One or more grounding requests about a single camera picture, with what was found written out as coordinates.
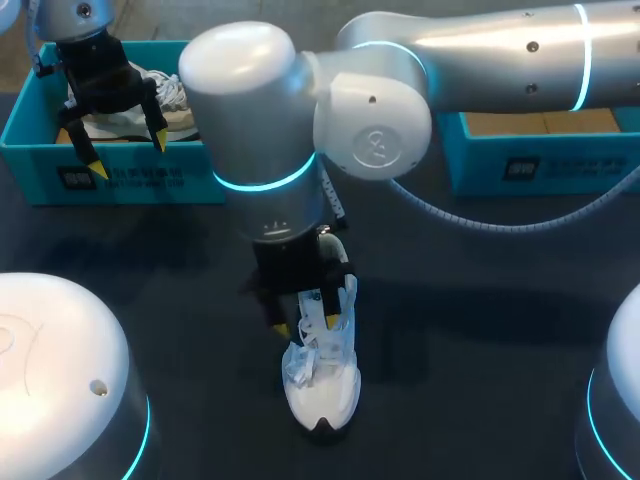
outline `blue box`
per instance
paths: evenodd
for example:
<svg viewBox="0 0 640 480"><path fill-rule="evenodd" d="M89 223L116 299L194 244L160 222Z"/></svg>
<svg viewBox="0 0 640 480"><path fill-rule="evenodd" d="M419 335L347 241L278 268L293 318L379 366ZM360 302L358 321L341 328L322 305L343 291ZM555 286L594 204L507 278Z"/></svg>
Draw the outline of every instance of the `blue box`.
<svg viewBox="0 0 640 480"><path fill-rule="evenodd" d="M439 115L453 190L460 196L604 193L640 165L640 108L612 113L620 133L489 136L473 136L464 113Z"/></svg>
<svg viewBox="0 0 640 480"><path fill-rule="evenodd" d="M187 42L123 42L130 61L176 73ZM57 61L46 44L45 64ZM152 143L95 143L110 180L76 158L70 144L56 145L56 115L67 97L62 74L38 79L29 73L2 137L0 153L32 205L219 204L221 187L212 175L202 142L169 143L164 154Z"/></svg>

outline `shoelace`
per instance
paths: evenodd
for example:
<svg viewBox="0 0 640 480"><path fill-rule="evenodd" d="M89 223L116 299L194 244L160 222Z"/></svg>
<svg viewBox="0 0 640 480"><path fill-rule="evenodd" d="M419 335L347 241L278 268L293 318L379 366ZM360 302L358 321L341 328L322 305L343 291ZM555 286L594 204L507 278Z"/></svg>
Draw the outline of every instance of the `shoelace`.
<svg viewBox="0 0 640 480"><path fill-rule="evenodd" d="M158 101L162 109L172 112L187 110L187 94L178 75L167 75L159 70L149 70L146 77L153 78L158 86Z"/></svg>
<svg viewBox="0 0 640 480"><path fill-rule="evenodd" d="M345 342L344 329L353 314L355 298L347 298L340 320L333 330L329 330L324 320L315 321L305 316L298 322L298 333L303 347L298 348L285 367L287 375L298 387L308 385L313 379L317 367L340 367L344 363Z"/></svg>

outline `white sneaker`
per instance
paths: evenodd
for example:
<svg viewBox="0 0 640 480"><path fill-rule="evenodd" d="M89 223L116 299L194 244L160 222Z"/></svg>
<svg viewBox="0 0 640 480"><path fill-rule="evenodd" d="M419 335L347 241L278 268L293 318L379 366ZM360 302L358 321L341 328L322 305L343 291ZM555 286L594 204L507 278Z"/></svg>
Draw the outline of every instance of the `white sneaker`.
<svg viewBox="0 0 640 480"><path fill-rule="evenodd" d="M320 237L325 258L347 262L342 242L331 234ZM307 430L330 433L346 426L360 398L360 371L355 342L355 300L358 289L353 275L340 288L342 314L332 328L325 319L320 290L298 294L302 316L298 330L303 346L293 342L282 357L282 381L289 407Z"/></svg>
<svg viewBox="0 0 640 480"><path fill-rule="evenodd" d="M167 75L158 70L145 70L134 63L131 66L142 74L142 78L153 78L158 86L158 102L162 114L169 124L168 142L199 139L187 94L177 75ZM69 101L74 102L69 87ZM93 114L83 117L85 130L91 140L151 140L142 107L137 105L126 112Z"/></svg>

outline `robotic arm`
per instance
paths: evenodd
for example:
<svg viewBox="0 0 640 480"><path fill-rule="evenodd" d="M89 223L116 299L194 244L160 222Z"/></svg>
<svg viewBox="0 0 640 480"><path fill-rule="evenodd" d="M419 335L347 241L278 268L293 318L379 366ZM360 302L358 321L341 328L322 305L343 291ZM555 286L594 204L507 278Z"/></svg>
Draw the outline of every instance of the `robotic arm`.
<svg viewBox="0 0 640 480"><path fill-rule="evenodd" d="M0 35L16 23L20 13L20 0L0 0Z"/></svg>
<svg viewBox="0 0 640 480"><path fill-rule="evenodd" d="M63 70L73 100L58 113L58 123L69 133L78 159L96 173L106 171L84 129L89 113L116 113L140 105L152 141L164 151L167 122L156 99L153 79L142 79L129 64L120 41L107 32L115 19L110 0L0 0L0 34L27 11L27 46L38 77ZM43 65L35 46L35 32L57 47L59 63Z"/></svg>
<svg viewBox="0 0 640 480"><path fill-rule="evenodd" d="M326 174L319 154L352 176L389 180L424 157L431 112L637 104L639 41L640 8L628 1L445 19L368 13L340 31L336 51L317 54L296 53L284 31L265 23L197 37L180 74L215 176L253 241L252 287L268 315L276 322L282 314L274 297L330 290L336 278L317 242ZM418 204L466 226L502 228Z"/></svg>

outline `cable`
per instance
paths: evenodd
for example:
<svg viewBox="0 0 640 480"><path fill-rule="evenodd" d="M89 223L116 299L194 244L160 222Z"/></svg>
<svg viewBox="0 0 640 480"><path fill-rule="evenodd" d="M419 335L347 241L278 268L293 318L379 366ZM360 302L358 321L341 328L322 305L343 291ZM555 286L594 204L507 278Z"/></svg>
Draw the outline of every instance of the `cable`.
<svg viewBox="0 0 640 480"><path fill-rule="evenodd" d="M40 70L42 69L42 60L40 59L38 47L36 45L36 18L38 17L39 9L40 0L29 0L25 35L29 58L31 58L31 65L33 66L33 71L36 72L36 74L40 73Z"/></svg>
<svg viewBox="0 0 640 480"><path fill-rule="evenodd" d="M322 164L322 162L318 162L318 165L320 165L322 188L324 189L324 193L327 196L329 203L331 204L331 209L333 210L333 214L336 217L336 220L340 220L345 216L344 209L342 208L342 202L340 202L338 194L333 188L333 184L331 183L331 179L329 178L329 174L324 168L324 165Z"/></svg>
<svg viewBox="0 0 640 480"><path fill-rule="evenodd" d="M580 219L585 218L596 210L604 207L609 204L613 199L618 197L622 192L624 192L627 188L629 188L636 180L640 178L640 167L636 167L630 174L624 177L618 184L616 184L611 190L607 193L594 200L593 202L585 205L584 207L576 210L575 212L569 213L567 215L563 215L560 218L556 218L554 220L547 220L545 222L539 223L531 223L528 225L495 225L492 223L484 223L477 222L475 220L469 220L466 218L459 217L457 215L453 215L451 213L447 213L444 210L431 205L424 200L416 197L411 192L407 191L395 180L391 180L389 184L391 185L391 189L398 193L401 197L408 200L409 202L416 205L420 210L425 213L432 215L441 220L445 220L449 223L453 223L455 225L465 227L471 230L482 230L487 232L495 232L495 233L511 233L511 234L520 234L520 233L533 233L533 232L541 232L545 230L551 230L552 228L560 227L566 225L570 222L574 222Z"/></svg>

